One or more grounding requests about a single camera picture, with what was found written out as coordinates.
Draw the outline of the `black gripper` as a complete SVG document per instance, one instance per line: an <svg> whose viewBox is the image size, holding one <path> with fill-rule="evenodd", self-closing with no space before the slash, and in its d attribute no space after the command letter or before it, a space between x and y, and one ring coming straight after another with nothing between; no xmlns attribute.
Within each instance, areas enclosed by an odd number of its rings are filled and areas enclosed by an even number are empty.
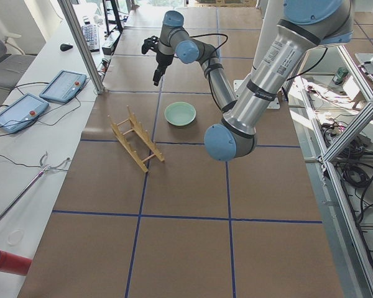
<svg viewBox="0 0 373 298"><path fill-rule="evenodd" d="M168 66L172 64L173 54L166 55L162 52L157 52L156 62L158 63L157 69L154 71L153 82L155 86L158 86L162 76L165 74L165 71Z"/></svg>

